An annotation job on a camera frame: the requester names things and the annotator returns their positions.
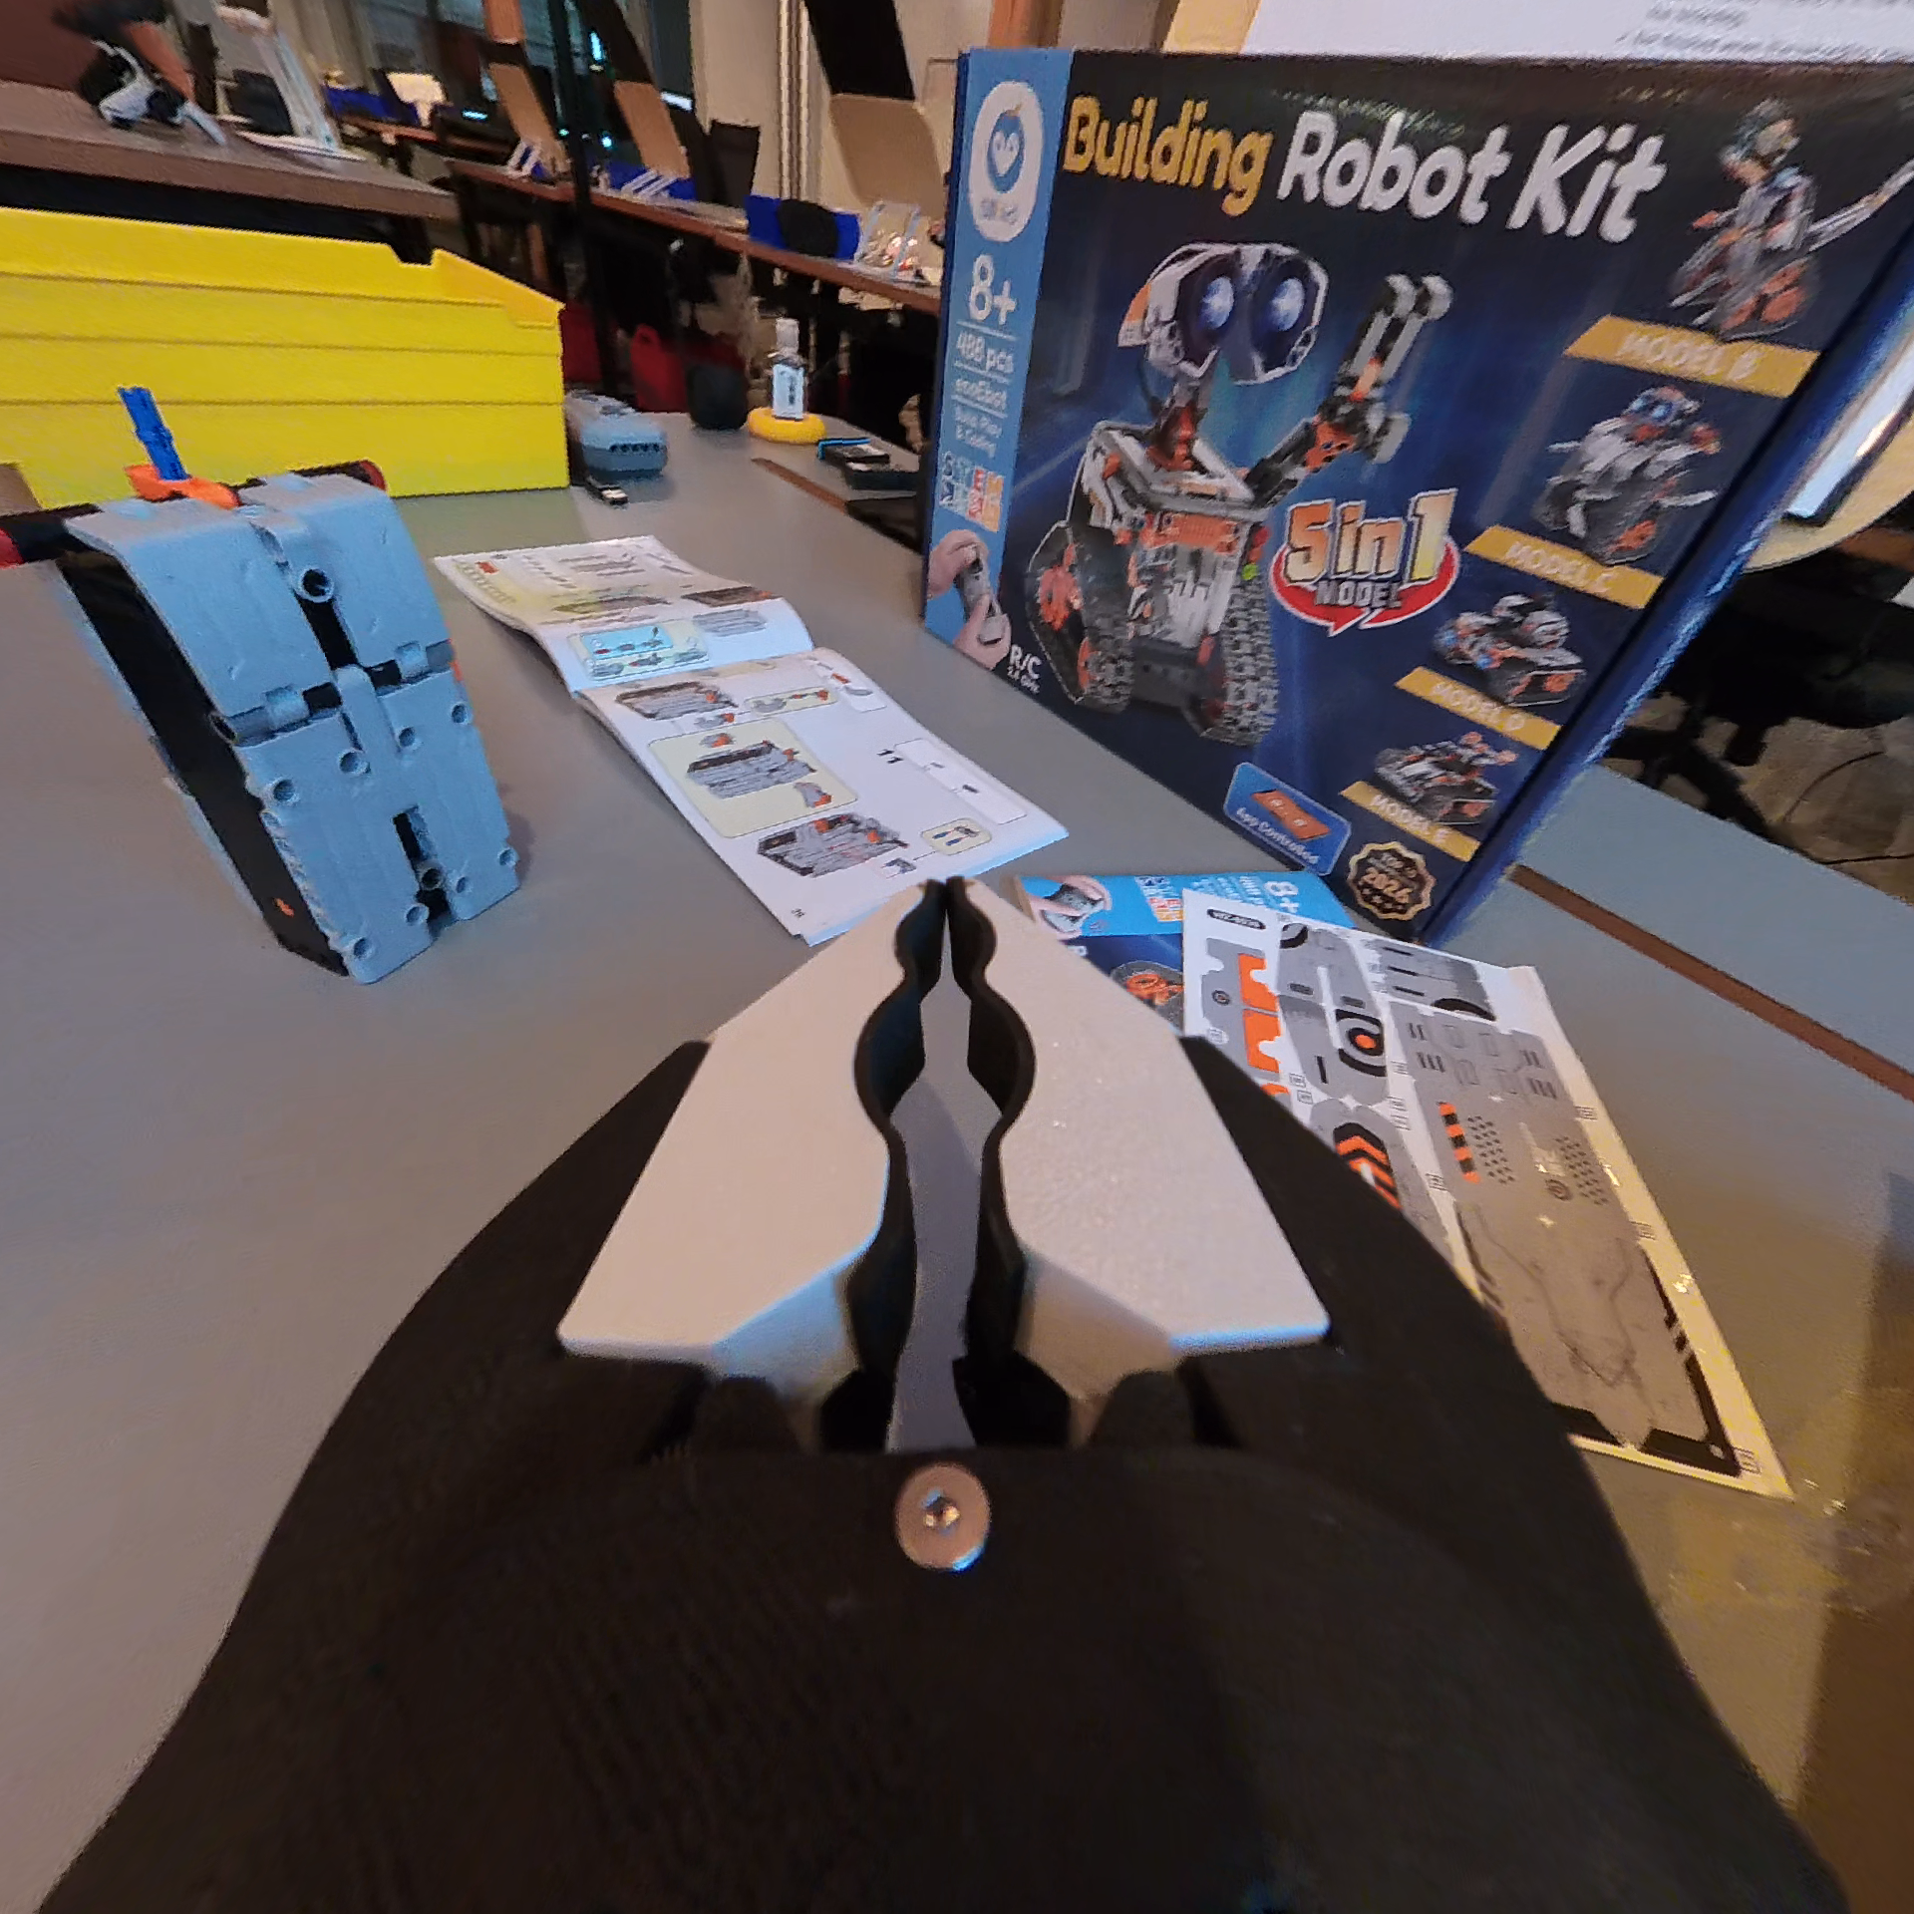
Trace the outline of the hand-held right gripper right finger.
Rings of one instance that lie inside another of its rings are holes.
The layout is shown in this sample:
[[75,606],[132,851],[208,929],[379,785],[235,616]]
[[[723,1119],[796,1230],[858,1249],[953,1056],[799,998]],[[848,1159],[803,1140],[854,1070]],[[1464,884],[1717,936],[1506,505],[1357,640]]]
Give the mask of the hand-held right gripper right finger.
[[1065,1439],[1126,1379],[1319,1342],[1328,1308],[1190,1046],[1004,900],[945,891],[994,1104],[955,1395],[978,1439]]

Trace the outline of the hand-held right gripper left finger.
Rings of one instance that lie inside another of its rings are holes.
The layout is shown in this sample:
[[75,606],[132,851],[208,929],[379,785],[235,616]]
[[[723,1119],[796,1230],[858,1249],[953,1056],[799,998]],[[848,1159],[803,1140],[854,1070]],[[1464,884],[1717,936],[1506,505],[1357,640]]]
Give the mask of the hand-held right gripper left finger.
[[918,1243],[893,1116],[924,1065],[937,882],[884,902],[707,1041],[562,1317],[568,1352],[767,1383],[824,1444],[884,1444]]

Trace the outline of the grey brick robot assembly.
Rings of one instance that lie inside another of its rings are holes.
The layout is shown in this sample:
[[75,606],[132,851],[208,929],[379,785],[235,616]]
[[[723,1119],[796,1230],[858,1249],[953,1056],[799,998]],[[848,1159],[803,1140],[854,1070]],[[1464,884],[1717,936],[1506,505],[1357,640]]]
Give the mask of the grey brick robot assembly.
[[48,564],[235,886],[288,950],[358,983],[519,886],[519,854],[418,552],[369,461],[190,476],[118,391],[132,498],[4,517]]

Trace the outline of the grey desk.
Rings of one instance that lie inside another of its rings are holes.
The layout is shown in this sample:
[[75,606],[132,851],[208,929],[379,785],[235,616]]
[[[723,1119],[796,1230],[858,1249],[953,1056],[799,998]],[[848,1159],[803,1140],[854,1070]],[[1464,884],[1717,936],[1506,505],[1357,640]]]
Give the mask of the grey desk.
[[[437,593],[524,881],[361,988],[275,946],[53,575],[4,575],[4,1910],[166,1730],[420,1291],[806,955]],[[1910,909],[1592,771],[1453,946],[1539,969],[1794,1496],[1592,1474],[1852,1905],[1910,1910]]]

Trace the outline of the blue manual booklet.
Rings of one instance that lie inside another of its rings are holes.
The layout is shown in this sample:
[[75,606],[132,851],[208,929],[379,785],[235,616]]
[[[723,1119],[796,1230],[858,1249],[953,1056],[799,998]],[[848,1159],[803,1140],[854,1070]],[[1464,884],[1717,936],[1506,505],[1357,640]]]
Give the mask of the blue manual booklet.
[[1017,908],[1121,989],[1183,1035],[1183,895],[1350,926],[1311,874],[1068,874],[1017,876]]

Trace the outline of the sticker sheet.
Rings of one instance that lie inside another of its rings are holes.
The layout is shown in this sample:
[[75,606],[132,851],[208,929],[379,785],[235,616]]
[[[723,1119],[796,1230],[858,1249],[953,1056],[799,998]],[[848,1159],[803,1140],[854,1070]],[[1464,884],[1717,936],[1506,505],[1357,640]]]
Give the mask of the sticker sheet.
[[1189,889],[1183,1032],[1438,1247],[1573,1441],[1791,1496],[1535,969]]

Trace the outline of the open instruction booklet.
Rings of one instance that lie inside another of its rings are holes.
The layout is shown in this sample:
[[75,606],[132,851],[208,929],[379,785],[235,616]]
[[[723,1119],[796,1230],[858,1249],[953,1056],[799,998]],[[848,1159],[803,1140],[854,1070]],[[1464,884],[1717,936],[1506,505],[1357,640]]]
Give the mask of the open instruction booklet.
[[939,740],[796,609],[653,536],[440,557],[528,636],[754,897],[826,943],[1065,828]]

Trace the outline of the grey battery box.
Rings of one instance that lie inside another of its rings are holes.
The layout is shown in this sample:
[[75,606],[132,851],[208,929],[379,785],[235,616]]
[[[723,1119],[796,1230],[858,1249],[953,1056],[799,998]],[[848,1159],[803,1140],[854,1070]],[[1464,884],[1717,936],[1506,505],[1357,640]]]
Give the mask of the grey battery box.
[[562,398],[568,459],[579,481],[622,487],[661,478],[669,463],[663,426],[616,398],[568,389]]

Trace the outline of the blue robot kit box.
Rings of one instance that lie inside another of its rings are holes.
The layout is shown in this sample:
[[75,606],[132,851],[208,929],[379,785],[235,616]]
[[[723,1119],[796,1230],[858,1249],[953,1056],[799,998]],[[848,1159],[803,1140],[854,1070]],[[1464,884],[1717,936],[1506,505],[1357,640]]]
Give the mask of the blue robot kit box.
[[974,50],[924,624],[1463,922],[1910,314],[1910,67]]

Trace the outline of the yellow plastic bin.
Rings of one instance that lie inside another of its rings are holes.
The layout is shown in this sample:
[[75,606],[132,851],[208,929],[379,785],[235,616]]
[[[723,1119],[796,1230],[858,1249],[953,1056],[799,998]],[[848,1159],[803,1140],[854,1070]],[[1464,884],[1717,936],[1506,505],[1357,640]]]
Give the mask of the yellow plastic bin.
[[453,254],[3,216],[3,461],[45,506],[125,498],[117,395],[205,481],[374,463],[396,496],[568,479],[559,305]]

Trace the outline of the blue plastic bin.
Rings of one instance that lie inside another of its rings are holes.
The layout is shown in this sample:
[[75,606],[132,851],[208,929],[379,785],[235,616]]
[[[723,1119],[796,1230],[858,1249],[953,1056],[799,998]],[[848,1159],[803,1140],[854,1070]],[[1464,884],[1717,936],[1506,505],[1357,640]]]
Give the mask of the blue plastic bin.
[[858,216],[835,211],[809,198],[744,198],[751,241],[786,254],[854,262],[860,247]]

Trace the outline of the wooden background table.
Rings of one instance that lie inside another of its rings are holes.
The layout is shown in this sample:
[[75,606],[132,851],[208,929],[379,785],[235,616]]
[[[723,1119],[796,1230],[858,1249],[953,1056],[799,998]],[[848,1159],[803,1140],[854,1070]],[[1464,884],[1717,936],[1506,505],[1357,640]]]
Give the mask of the wooden background table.
[[688,211],[682,203],[627,198],[618,195],[601,195],[595,190],[585,198],[579,198],[577,189],[569,183],[528,179],[506,166],[492,166],[458,158],[449,162],[448,171],[453,179],[453,193],[459,198],[462,207],[467,207],[467,200],[470,200],[480,190],[486,190],[493,198],[506,196],[516,203],[531,204],[538,209],[538,216],[565,213],[574,218],[574,221],[585,230],[615,221],[627,229],[643,227],[656,233],[699,236],[726,254],[736,254],[751,260],[754,265],[761,265],[781,275],[809,281],[813,286],[829,286],[841,294],[878,299],[886,307],[895,307],[905,312],[918,312],[932,321],[941,314],[939,290],[902,281],[890,275],[873,275],[847,260],[798,254],[781,245],[759,241],[744,229],[729,227],[722,219]]

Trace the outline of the grey background table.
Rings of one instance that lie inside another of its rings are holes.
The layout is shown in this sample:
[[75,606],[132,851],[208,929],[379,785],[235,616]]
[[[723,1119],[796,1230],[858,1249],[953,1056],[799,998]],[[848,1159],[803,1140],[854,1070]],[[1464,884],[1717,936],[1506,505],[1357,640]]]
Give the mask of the grey background table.
[[299,157],[238,133],[215,144],[198,132],[120,132],[67,92],[16,83],[3,84],[3,162],[12,171],[273,198],[445,227],[459,218],[453,195],[366,157]]

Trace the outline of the black and white tool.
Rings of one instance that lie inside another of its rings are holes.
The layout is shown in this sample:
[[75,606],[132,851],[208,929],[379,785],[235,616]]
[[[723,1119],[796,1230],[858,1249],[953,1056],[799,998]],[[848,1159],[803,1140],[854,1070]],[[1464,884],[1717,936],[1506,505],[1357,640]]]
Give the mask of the black and white tool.
[[109,127],[131,132],[155,122],[197,132],[222,146],[226,133],[197,101],[194,80],[171,37],[155,22],[122,27],[82,27],[95,58],[75,92]]

